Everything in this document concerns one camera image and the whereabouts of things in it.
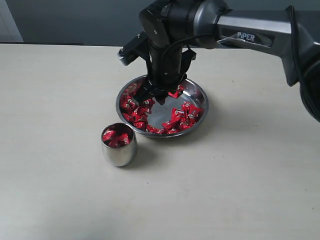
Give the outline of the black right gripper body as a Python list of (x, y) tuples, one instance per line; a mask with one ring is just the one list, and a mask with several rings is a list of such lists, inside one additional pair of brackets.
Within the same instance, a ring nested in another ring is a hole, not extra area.
[(151, 70), (143, 86), (153, 94), (153, 98), (163, 93), (173, 92), (187, 77), (191, 62), (196, 59), (196, 52), (182, 46), (160, 48), (151, 46), (149, 49)]

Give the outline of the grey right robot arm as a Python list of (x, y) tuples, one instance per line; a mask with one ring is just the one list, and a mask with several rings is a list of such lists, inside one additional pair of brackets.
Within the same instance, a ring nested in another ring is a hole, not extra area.
[(157, 0), (139, 13), (147, 37), (148, 81), (135, 100), (161, 101), (186, 75), (182, 48), (244, 48), (279, 57), (287, 84), (299, 84), (309, 114), (320, 118), (320, 13), (232, 10), (222, 0)]

